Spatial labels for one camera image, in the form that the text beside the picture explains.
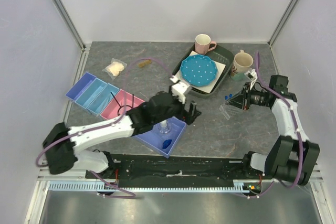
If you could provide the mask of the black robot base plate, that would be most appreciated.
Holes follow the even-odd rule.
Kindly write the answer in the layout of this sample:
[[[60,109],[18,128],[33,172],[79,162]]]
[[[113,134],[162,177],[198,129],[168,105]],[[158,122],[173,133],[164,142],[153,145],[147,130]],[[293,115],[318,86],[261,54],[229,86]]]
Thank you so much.
[[[229,186],[234,180],[257,180],[260,171],[247,158],[213,158],[111,154],[108,168],[98,175],[116,179],[120,187]]]

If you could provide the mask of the tan test tube brush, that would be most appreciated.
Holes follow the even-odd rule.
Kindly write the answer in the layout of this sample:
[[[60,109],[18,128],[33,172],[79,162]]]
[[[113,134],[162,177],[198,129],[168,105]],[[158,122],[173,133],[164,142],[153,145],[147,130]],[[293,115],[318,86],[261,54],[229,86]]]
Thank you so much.
[[[145,67],[147,65],[150,65],[151,63],[152,63],[152,60],[150,60],[150,59],[143,60],[143,61],[141,61],[141,62],[138,63],[138,67],[139,68],[143,68],[143,67]]]

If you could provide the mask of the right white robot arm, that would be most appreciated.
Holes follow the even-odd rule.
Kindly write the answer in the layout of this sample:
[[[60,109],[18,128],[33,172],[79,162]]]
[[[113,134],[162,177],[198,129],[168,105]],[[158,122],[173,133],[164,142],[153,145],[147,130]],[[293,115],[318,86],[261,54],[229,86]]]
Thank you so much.
[[[305,134],[297,113],[297,98],[288,91],[288,78],[273,75],[269,86],[260,91],[246,82],[241,92],[229,96],[223,105],[225,116],[236,111],[247,111],[251,105],[269,107],[275,116],[279,137],[268,155],[248,152],[246,162],[240,166],[241,174],[248,179],[259,172],[293,183],[306,185],[313,172],[320,153],[320,147],[310,142]]]

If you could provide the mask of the glass stirring rod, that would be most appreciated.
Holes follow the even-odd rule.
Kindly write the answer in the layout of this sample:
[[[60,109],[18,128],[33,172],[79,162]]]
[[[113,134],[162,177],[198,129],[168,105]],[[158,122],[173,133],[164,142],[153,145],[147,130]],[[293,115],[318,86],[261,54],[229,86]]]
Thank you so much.
[[[113,99],[113,95],[116,95],[118,93],[119,89],[114,88],[111,86],[108,86],[102,90],[102,92],[99,94],[98,98],[101,102],[108,100],[111,101]]]

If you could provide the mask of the round flask white stopper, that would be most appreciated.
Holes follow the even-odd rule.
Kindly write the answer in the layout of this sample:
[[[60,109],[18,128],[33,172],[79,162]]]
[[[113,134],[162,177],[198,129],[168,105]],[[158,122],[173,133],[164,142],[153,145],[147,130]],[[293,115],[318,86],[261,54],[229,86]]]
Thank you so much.
[[[159,136],[168,136],[172,133],[173,125],[170,121],[164,120],[153,127],[153,130]]]

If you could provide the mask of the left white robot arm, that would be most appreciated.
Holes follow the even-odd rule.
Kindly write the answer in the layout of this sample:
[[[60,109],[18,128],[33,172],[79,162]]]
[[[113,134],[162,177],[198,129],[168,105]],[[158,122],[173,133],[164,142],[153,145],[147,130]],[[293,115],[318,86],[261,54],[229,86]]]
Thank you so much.
[[[185,103],[178,95],[159,92],[148,102],[110,120],[71,129],[64,122],[56,124],[43,141],[42,154],[46,157],[46,167],[52,175],[65,173],[83,163],[84,170],[111,178],[115,173],[115,165],[106,154],[90,152],[87,150],[89,147],[146,133],[156,124],[172,117],[190,125],[201,114],[194,101],[186,110]]]

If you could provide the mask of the clear test tube rack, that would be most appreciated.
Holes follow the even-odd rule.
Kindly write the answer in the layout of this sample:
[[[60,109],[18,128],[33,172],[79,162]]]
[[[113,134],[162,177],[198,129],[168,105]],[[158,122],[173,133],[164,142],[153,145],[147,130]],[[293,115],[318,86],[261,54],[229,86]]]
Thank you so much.
[[[219,107],[219,110],[222,113],[222,115],[225,117],[225,119],[227,119],[227,120],[230,120],[230,118],[243,113],[243,109],[237,108],[237,107],[235,107],[233,105],[230,105],[228,103],[223,103]]]

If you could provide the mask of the blue polka dot plate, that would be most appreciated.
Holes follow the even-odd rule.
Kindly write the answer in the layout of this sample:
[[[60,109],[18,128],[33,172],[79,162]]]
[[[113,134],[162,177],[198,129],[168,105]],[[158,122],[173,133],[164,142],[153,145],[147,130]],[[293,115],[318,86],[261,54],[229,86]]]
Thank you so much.
[[[202,87],[216,79],[218,69],[215,61],[205,55],[188,56],[181,62],[182,78],[189,84]]]

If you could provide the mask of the bag of cotton balls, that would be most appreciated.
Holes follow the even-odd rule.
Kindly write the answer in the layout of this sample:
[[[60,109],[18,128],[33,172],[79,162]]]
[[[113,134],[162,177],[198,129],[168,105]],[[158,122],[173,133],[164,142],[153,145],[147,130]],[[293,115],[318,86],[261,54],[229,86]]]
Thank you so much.
[[[120,73],[127,67],[127,64],[118,59],[111,59],[111,63],[106,66],[102,71],[107,73],[108,76],[114,80]]]

